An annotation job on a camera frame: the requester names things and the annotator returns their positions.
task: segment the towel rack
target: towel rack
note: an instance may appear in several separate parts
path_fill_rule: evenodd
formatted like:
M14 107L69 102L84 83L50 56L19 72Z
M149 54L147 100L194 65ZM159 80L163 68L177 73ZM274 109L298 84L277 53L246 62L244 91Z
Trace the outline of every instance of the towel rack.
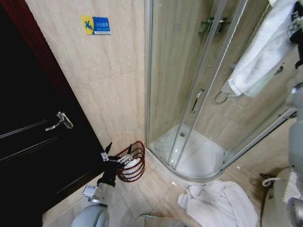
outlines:
M222 101L222 102L217 102L216 100L217 100L217 97L220 95L222 93L222 91L219 91L219 93L214 97L214 99L213 99L213 101L214 101L214 103L216 104L216 105L220 105L220 104L223 104L223 103L225 103L225 101L227 100L227 96L225 96L225 98L224 98L224 100Z

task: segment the shower enclosure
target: shower enclosure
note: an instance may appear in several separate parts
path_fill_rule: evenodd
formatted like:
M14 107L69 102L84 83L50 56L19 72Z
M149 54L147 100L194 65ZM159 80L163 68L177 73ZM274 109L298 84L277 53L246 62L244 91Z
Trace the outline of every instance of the shower enclosure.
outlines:
M254 97L220 92L271 9L259 0L146 0L146 141L175 175L211 181L295 115L285 99L296 50Z

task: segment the door handle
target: door handle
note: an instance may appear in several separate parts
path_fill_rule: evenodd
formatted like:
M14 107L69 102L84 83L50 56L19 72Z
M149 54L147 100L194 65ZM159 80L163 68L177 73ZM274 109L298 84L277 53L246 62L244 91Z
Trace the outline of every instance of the door handle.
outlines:
M205 89L204 89L203 87L200 88L200 90L199 90L199 92L198 92L198 94L197 94L197 96L196 96L196 100L195 100L195 103L194 103L194 105L193 105L193 108L191 109L191 113L192 113L192 114L196 112L195 106L196 106L196 104L197 104L198 98L200 97L200 95L202 94L202 92L204 92L204 90L205 90Z
M53 130L54 128L58 127L61 123L63 123L68 129L72 129L74 127L74 125L72 124L72 122L68 119L68 117L65 115L65 113L61 113L60 111L58 112L58 114L56 115L57 117L59 117L59 122L54 124L51 127L48 127L45 129L45 131L50 131Z

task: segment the red wire basket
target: red wire basket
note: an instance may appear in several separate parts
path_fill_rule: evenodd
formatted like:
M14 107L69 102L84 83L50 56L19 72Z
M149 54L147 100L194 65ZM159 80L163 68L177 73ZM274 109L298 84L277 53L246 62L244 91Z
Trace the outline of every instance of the red wire basket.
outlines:
M116 156L123 157L127 155L128 148L124 149L122 152L117 154ZM145 168L145 147L141 141L137 141L132 144L132 152L131 156L133 159L139 158L140 161L130 168L119 169L117 174L121 181L124 182L133 182L138 180L142 174L144 173Z

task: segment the wall tile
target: wall tile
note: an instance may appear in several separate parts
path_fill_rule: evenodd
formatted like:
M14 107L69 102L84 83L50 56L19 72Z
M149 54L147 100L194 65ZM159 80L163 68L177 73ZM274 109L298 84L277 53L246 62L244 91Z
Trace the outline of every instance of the wall tile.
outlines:
M103 146L144 139L144 1L27 0ZM108 17L111 35L85 35L81 15Z

